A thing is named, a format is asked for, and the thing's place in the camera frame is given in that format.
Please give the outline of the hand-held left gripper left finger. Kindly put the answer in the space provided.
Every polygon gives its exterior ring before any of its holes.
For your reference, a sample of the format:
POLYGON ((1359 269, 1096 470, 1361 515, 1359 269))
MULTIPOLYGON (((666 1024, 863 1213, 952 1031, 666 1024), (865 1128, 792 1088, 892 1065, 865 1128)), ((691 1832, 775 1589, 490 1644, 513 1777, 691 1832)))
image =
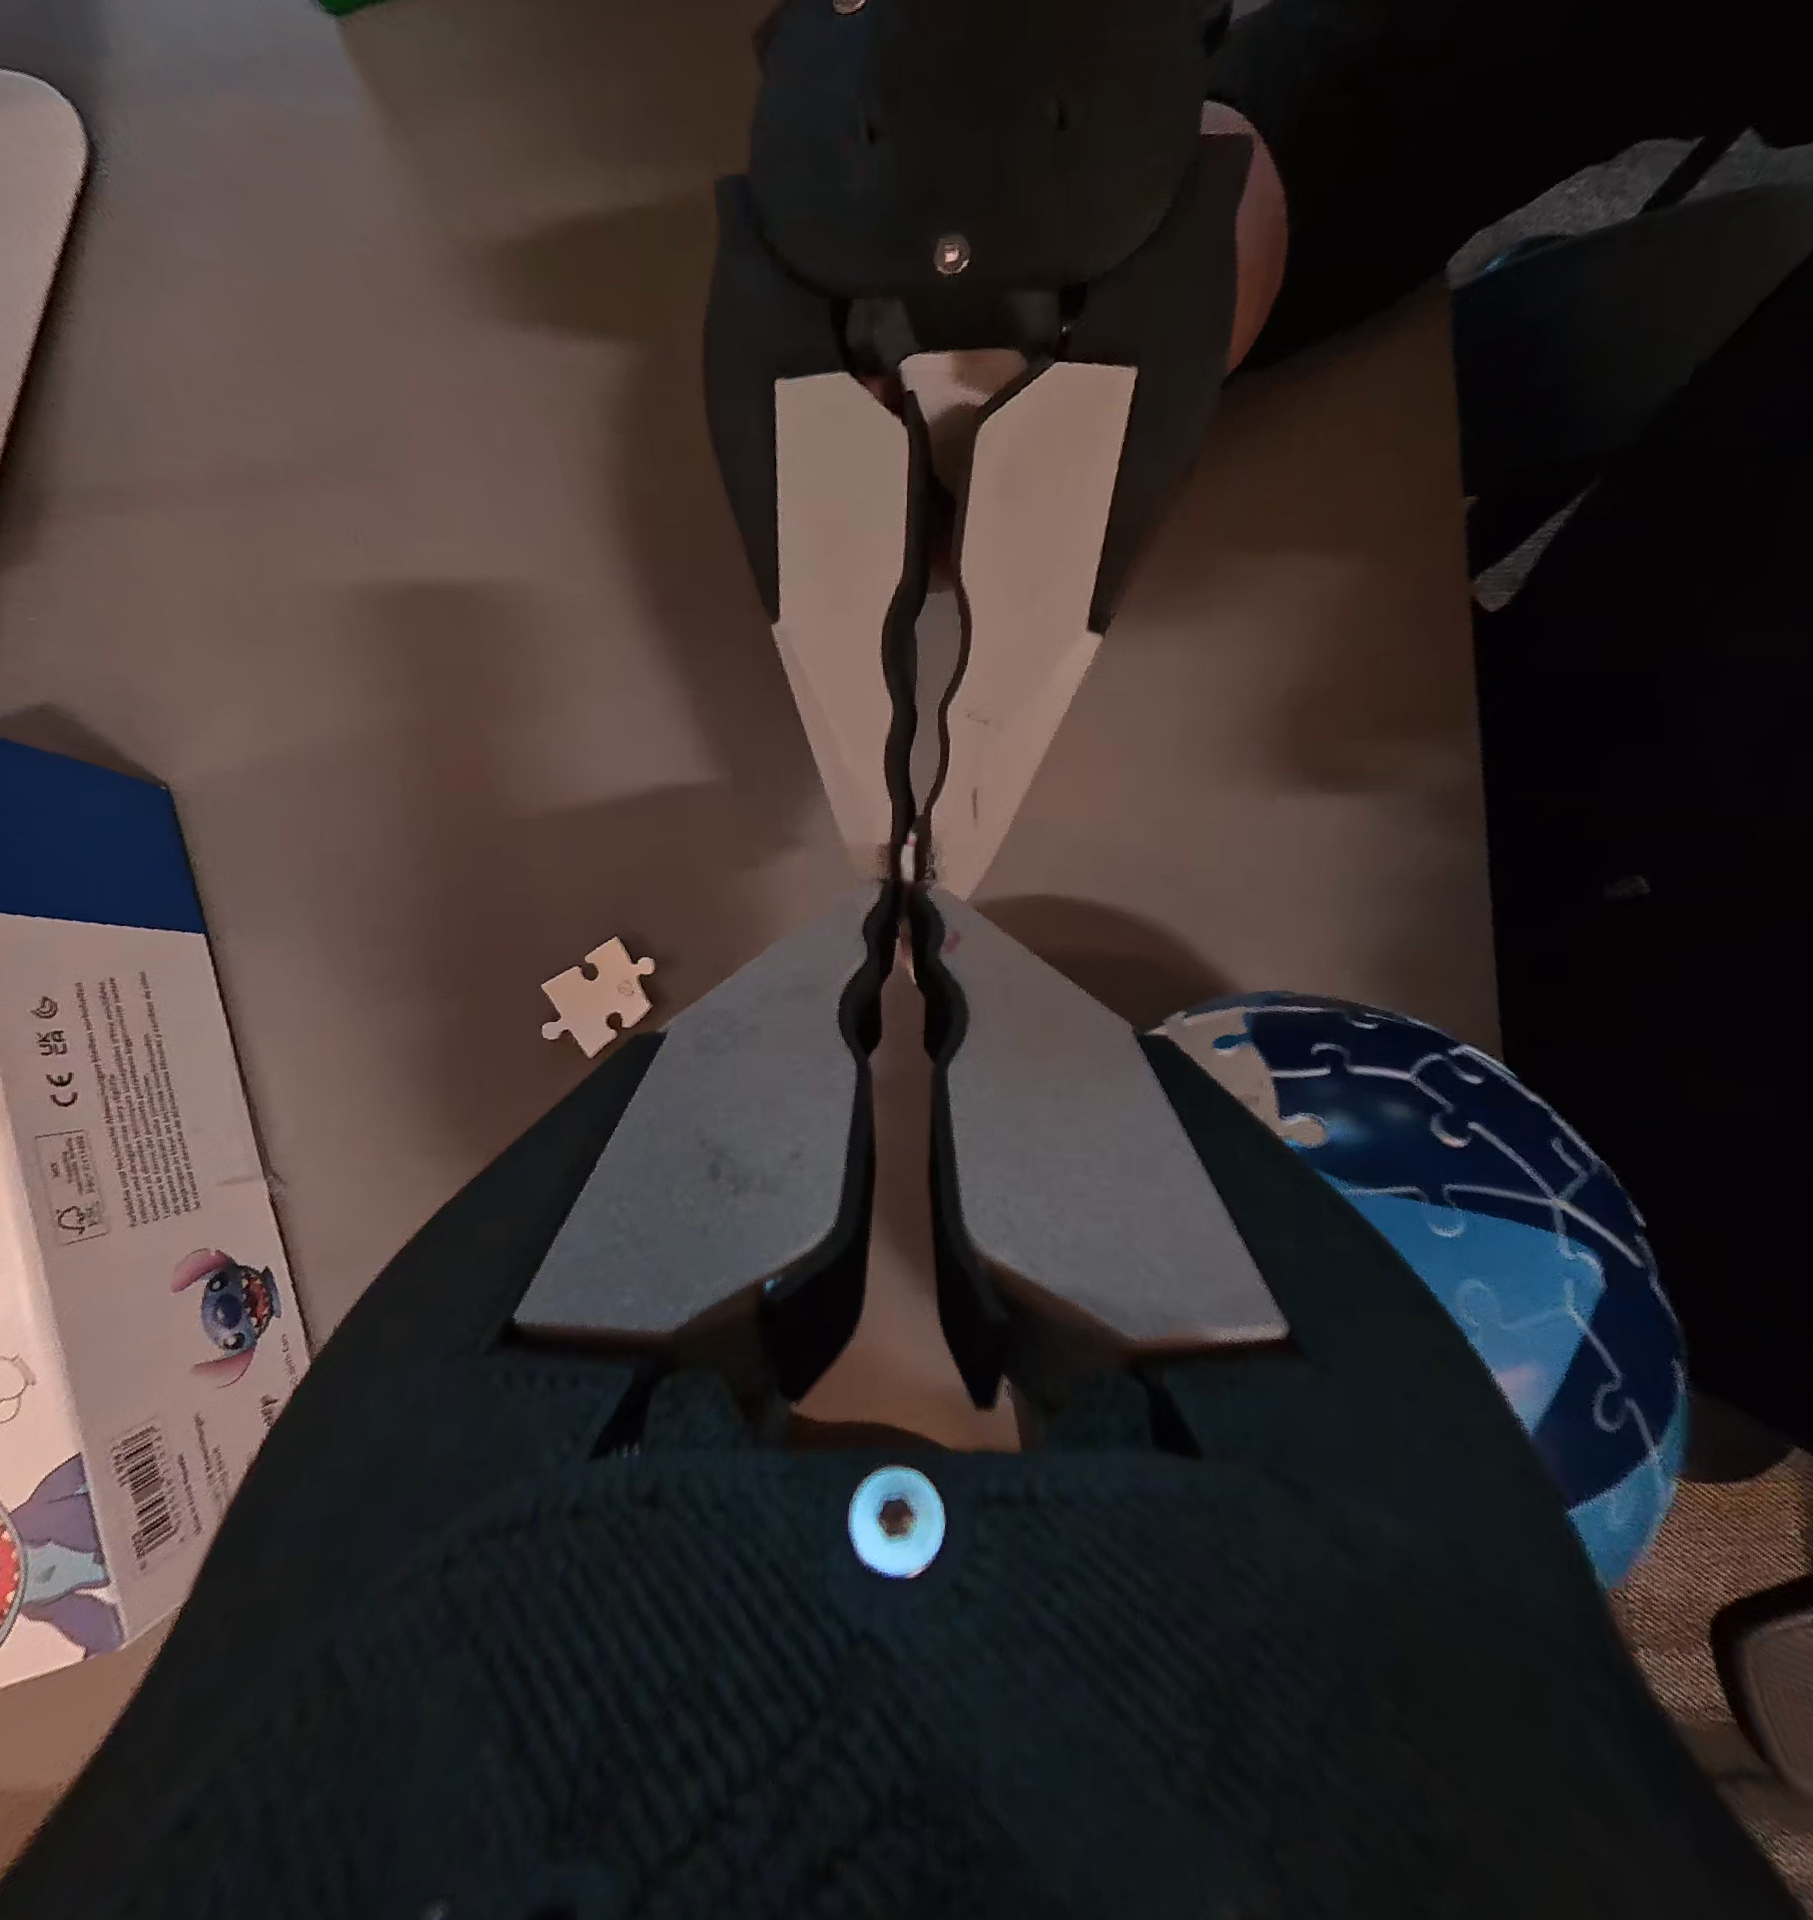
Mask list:
POLYGON ((871 1053, 903 888, 837 903, 658 1037, 513 1314, 581 1353, 802 1399, 867 1295, 871 1053))

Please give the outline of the person's right hand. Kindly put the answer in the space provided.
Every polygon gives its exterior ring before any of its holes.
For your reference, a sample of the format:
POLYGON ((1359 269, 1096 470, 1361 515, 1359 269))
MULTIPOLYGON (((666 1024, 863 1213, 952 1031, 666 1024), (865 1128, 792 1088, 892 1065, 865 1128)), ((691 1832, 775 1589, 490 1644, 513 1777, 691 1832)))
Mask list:
POLYGON ((1237 373, 1265 331, 1279 301, 1288 253, 1285 186, 1264 136, 1227 103, 1205 103, 1202 136, 1248 149, 1247 185, 1235 218, 1235 320, 1227 373, 1237 373))

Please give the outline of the blue puzzle ball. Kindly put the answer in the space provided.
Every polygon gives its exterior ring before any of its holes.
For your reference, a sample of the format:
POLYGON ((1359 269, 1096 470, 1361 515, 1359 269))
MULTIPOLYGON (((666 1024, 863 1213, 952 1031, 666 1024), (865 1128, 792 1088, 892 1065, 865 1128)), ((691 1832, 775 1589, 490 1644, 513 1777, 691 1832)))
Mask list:
POLYGON ((1621 1591, 1678 1493, 1690 1368, 1615 1172, 1491 1053, 1398 1011, 1256 992, 1153 1035, 1424 1280, 1541 1454, 1601 1591, 1621 1591))

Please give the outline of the white blue puzzle box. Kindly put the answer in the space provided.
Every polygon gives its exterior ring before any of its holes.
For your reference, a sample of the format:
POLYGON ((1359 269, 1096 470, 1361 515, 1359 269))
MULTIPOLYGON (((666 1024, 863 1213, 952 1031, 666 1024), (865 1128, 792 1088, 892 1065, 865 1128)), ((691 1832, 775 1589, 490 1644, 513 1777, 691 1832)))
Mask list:
POLYGON ((306 1364, 173 798, 0 738, 0 1690, 173 1616, 306 1364))

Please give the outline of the person's right forearm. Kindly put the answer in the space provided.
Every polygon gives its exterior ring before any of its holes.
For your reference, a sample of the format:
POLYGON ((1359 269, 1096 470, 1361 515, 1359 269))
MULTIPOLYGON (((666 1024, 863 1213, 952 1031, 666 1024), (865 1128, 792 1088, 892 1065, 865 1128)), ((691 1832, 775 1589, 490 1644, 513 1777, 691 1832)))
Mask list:
POLYGON ((1287 261, 1257 370, 1383 314, 1587 167, 1718 118, 1718 5, 1279 2, 1209 65, 1271 157, 1287 261))

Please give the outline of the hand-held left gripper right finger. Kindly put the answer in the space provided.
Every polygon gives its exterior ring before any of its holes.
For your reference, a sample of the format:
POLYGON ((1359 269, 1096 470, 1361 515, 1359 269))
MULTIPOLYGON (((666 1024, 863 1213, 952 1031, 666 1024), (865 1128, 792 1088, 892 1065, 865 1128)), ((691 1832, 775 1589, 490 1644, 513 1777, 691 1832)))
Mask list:
POLYGON ((943 1333, 975 1404, 1288 1325, 1115 1011, 955 897, 909 903, 943 1333))

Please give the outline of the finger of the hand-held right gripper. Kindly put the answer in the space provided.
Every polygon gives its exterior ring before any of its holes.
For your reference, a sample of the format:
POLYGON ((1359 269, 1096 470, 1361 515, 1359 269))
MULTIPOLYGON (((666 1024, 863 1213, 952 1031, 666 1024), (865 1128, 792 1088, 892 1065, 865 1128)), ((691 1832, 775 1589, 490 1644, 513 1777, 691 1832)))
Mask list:
POLYGON ((916 824, 930 468, 916 402, 897 413, 847 373, 775 385, 775 645, 833 824, 873 879, 897 876, 916 824))
POLYGON ((1092 599, 1135 368, 922 357, 952 506, 918 616, 918 805, 931 879, 967 898, 1100 647, 1092 599))

